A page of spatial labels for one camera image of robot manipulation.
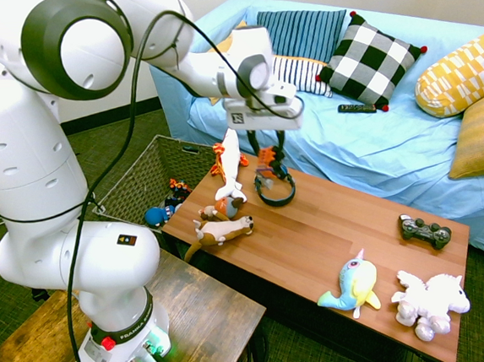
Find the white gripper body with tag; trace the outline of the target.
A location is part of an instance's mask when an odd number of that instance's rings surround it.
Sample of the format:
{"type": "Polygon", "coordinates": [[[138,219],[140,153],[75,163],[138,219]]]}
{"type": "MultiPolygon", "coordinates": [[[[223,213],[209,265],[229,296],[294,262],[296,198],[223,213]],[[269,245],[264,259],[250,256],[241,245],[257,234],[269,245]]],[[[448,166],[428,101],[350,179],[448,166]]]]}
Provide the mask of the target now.
{"type": "Polygon", "coordinates": [[[296,97],[290,104],[270,105],[269,109],[251,109],[244,100],[224,100],[226,122],[236,131],[297,130],[303,122],[303,101],[296,97]]]}

